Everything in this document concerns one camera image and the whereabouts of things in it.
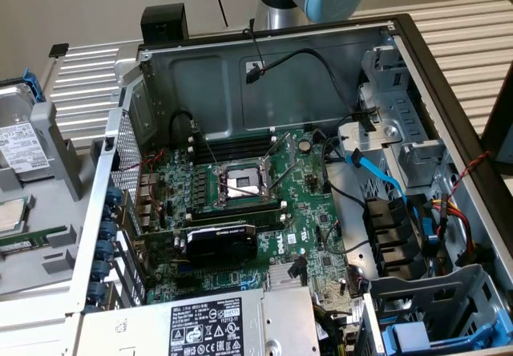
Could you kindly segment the hard disk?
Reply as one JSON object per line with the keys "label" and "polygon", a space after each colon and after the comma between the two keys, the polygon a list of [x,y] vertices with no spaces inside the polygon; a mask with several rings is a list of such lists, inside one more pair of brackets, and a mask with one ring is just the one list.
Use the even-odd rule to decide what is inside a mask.
{"label": "hard disk", "polygon": [[30,122],[34,106],[46,97],[28,69],[0,81],[0,168],[11,168],[22,182],[52,177],[47,143]]}

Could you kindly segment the blue disk carrier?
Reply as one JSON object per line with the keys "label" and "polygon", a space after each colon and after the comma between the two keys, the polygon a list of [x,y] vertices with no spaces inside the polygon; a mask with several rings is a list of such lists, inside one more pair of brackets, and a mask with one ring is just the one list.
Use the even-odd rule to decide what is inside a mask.
{"label": "blue disk carrier", "polygon": [[493,324],[486,323],[472,334],[433,342],[421,322],[394,324],[382,332],[382,342],[386,356],[446,356],[486,350],[513,342],[513,322],[501,309]]}

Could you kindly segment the black RAM slot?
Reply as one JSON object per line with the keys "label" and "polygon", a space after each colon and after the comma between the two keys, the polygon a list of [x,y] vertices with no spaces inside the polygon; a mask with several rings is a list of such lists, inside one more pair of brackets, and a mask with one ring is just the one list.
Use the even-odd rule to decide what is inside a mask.
{"label": "black RAM slot", "polygon": [[[220,148],[212,147],[212,151],[216,156],[218,162],[230,161],[230,160],[241,160],[247,158],[253,158],[258,156],[264,156],[265,153],[271,148],[269,145],[244,145],[244,146],[222,146]],[[193,157],[195,164],[209,164],[213,163],[213,159],[206,148],[205,144],[198,146],[195,149]]]}
{"label": "black RAM slot", "polygon": [[200,131],[194,134],[195,137],[199,138],[199,141],[203,144],[209,144],[212,148],[220,148],[222,146],[244,146],[244,145],[269,145],[271,143],[272,135],[270,133],[264,134],[255,134],[255,135],[247,135],[247,136],[237,136],[233,138],[227,139],[218,139],[218,140],[209,140],[206,138],[206,135],[202,134]]}
{"label": "black RAM slot", "polygon": [[281,211],[280,202],[275,204],[255,204],[250,206],[245,205],[239,208],[226,208],[222,210],[212,210],[210,212],[193,212],[192,220],[209,220],[231,216],[243,216],[276,211]]}
{"label": "black RAM slot", "polygon": [[284,228],[284,222],[281,221],[281,212],[267,211],[267,212],[252,212],[244,214],[230,214],[230,215],[212,215],[196,214],[192,216],[191,220],[186,223],[192,227],[200,226],[213,226],[213,225],[236,225],[247,224],[253,225],[259,232],[268,232]]}

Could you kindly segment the CPU socket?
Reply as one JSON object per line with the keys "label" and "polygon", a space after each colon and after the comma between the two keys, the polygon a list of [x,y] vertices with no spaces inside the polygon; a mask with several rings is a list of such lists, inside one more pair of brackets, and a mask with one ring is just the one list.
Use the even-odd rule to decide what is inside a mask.
{"label": "CPU socket", "polygon": [[231,161],[212,169],[214,196],[212,207],[217,209],[239,208],[245,205],[275,204],[277,191],[272,190],[267,196],[251,196],[228,189],[222,184],[236,188],[245,188],[253,192],[261,192],[261,173],[257,159]]}

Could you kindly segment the thin metal locking lever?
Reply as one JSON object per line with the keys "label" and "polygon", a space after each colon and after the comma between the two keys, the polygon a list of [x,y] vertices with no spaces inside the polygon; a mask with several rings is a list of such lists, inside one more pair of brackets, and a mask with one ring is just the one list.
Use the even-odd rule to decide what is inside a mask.
{"label": "thin metal locking lever", "polygon": [[213,159],[213,162],[214,162],[214,163],[215,163],[215,165],[218,167],[218,166],[219,166],[219,162],[218,162],[218,160],[217,160],[216,156],[214,155],[214,153],[213,153],[213,151],[212,151],[212,149],[211,149],[211,146],[210,146],[210,144],[209,144],[209,142],[208,142],[208,139],[205,137],[205,135],[203,134],[203,132],[200,130],[200,126],[199,126],[199,124],[198,124],[194,119],[192,119],[192,120],[190,121],[190,124],[191,124],[191,128],[192,128],[192,133],[193,133],[193,134],[197,134],[197,135],[199,135],[199,136],[200,136],[200,138],[203,140],[203,142],[204,142],[204,144],[205,144],[206,148],[208,149],[208,151],[209,151],[209,153],[210,153],[210,155],[211,155],[211,157],[212,157],[212,159]]}
{"label": "thin metal locking lever", "polygon": [[245,188],[236,188],[236,187],[233,187],[233,186],[230,186],[230,185],[227,185],[227,184],[222,184],[220,183],[221,186],[224,186],[228,189],[232,189],[233,191],[236,191],[236,192],[242,192],[242,193],[245,193],[245,194],[248,194],[248,195],[251,195],[251,196],[263,196],[263,193],[260,193],[260,192],[253,192],[253,191],[249,191]]}

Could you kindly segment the silver socket cover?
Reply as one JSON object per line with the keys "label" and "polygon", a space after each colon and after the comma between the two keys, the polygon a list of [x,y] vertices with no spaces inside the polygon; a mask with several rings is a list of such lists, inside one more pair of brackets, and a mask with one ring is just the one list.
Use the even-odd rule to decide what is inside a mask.
{"label": "silver socket cover", "polygon": [[[278,152],[281,148],[284,148],[288,153],[288,161],[285,165],[285,169],[275,175],[273,172],[275,169],[273,154]],[[296,164],[296,147],[291,133],[288,131],[279,138],[273,139],[271,148],[258,160],[258,168],[261,173],[261,195],[267,196],[286,178]]]}

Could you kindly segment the green Dell motherboard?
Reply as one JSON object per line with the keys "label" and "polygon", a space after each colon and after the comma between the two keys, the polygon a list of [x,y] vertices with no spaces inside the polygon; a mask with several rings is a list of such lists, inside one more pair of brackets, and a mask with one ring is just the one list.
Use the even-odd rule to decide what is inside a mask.
{"label": "green Dell motherboard", "polygon": [[[273,139],[286,132],[270,133],[271,146]],[[295,143],[297,164],[274,188],[277,203],[281,203],[281,211],[277,212],[282,213],[284,228],[257,230],[256,259],[231,265],[196,266],[184,260],[158,263],[137,239],[135,250],[147,271],[147,303],[252,289],[270,291],[266,284],[269,267],[298,262],[306,267],[306,287],[316,304],[340,315],[353,311],[351,301],[358,296],[358,283],[349,275],[347,260],[353,247],[342,241],[336,196],[325,182],[332,146],[316,131],[289,132]],[[300,140],[312,144],[309,154],[300,152]],[[186,223],[193,212],[222,210],[212,207],[215,163],[193,162],[195,149],[200,145],[203,143],[194,141],[186,148],[163,150],[150,158],[139,186],[142,235],[199,228]],[[273,161],[273,172],[277,175],[288,161],[284,148],[273,154]]]}

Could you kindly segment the black Nvidia graphics card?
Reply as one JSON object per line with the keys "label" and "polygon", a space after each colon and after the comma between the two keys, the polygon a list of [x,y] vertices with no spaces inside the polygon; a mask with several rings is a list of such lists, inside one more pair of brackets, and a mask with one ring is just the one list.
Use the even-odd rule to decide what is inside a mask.
{"label": "black Nvidia graphics card", "polygon": [[153,261],[184,260],[196,266],[242,264],[257,258],[257,228],[246,223],[210,225],[140,237]]}

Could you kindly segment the open grey PC case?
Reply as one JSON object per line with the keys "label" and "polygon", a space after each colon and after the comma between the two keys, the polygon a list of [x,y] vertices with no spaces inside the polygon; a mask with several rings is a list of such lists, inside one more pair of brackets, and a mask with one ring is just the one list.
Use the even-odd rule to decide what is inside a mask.
{"label": "open grey PC case", "polygon": [[[77,356],[86,315],[149,304],[147,271],[135,243],[142,235],[139,186],[149,160],[173,148],[200,142],[194,119],[209,140],[301,129],[320,133],[332,146],[325,182],[341,219],[342,241],[353,247],[349,275],[358,283],[353,311],[336,314],[313,305],[320,356],[355,356],[364,296],[378,275],[363,214],[366,199],[402,199],[426,262],[424,278],[446,276],[480,265],[490,276],[513,320],[513,198],[462,104],[438,67],[424,38],[406,15],[362,22],[314,25],[296,30],[253,31],[265,74],[251,38],[239,34],[142,45],[135,74],[121,86],[118,107],[107,124],[91,204],[79,249],[72,290],[76,300],[66,356]],[[410,72],[408,92],[429,137],[441,140],[446,155],[442,179],[429,188],[405,188],[394,177],[395,163],[383,154],[370,159],[342,149],[338,129],[358,121],[373,131],[359,104],[368,81],[363,56],[375,47],[397,49]],[[123,191],[120,205],[105,202],[108,187]],[[99,224],[117,224],[105,298],[87,300]]]}

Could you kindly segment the silver finned heat sink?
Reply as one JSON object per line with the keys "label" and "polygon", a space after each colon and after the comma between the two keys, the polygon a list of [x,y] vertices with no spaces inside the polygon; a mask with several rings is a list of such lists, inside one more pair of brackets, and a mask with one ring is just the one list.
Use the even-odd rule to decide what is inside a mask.
{"label": "silver finned heat sink", "polygon": [[277,291],[307,286],[306,267],[298,262],[271,265],[267,275],[267,289]]}

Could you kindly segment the grey metal drive cage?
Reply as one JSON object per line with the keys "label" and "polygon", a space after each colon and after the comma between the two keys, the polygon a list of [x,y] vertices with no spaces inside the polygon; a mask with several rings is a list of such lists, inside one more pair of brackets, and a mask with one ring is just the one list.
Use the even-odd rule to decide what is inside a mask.
{"label": "grey metal drive cage", "polygon": [[410,72],[400,52],[392,46],[367,51],[362,70],[368,81],[359,89],[359,104],[370,115],[373,131],[358,121],[339,127],[338,135],[345,153],[359,150],[375,159],[383,154],[388,164],[395,163],[394,177],[405,188],[429,188],[442,179],[446,146],[429,137],[408,92]]}

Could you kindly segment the small black box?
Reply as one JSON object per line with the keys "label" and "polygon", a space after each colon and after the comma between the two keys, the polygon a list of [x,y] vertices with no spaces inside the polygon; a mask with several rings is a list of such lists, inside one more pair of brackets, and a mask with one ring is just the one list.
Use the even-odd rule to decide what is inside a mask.
{"label": "small black box", "polygon": [[185,6],[173,3],[147,6],[140,19],[143,42],[147,45],[189,39]]}

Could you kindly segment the grey power supply with label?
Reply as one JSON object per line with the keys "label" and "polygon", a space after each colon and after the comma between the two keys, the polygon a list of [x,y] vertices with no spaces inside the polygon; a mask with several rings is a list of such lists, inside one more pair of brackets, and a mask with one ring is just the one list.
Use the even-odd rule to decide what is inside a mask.
{"label": "grey power supply with label", "polygon": [[252,289],[85,316],[77,356],[320,356],[307,288]]}

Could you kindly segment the grey parts rack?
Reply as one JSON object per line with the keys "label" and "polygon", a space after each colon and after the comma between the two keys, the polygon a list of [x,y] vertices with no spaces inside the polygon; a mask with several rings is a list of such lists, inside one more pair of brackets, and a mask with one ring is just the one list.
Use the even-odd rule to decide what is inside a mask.
{"label": "grey parts rack", "polygon": [[22,182],[11,168],[0,168],[0,202],[28,197],[22,233],[51,229],[48,245],[0,253],[0,298],[71,279],[99,158],[98,144],[77,148],[65,139],[53,103],[38,103],[30,122],[49,150],[52,177]]}

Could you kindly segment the green RAM stick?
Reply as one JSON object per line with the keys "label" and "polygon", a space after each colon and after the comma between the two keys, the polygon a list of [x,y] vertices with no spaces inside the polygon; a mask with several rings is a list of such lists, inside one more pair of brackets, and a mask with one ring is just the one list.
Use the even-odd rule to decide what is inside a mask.
{"label": "green RAM stick", "polygon": [[27,249],[36,249],[48,245],[47,236],[51,229],[32,233],[20,233],[11,237],[0,238],[0,253],[12,253]]}

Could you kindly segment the silver CPU chip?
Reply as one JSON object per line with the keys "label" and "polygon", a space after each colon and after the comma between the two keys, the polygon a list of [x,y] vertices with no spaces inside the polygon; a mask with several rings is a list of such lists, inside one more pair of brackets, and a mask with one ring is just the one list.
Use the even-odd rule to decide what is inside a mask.
{"label": "silver CPU chip", "polygon": [[0,202],[0,237],[22,233],[29,210],[28,197]]}

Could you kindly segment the black plastic duct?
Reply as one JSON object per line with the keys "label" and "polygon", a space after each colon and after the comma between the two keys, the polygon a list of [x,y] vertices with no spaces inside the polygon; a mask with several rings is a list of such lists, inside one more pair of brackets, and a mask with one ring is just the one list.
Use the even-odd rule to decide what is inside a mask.
{"label": "black plastic duct", "polygon": [[426,262],[402,199],[366,199],[363,220],[380,277],[413,281],[425,275]]}

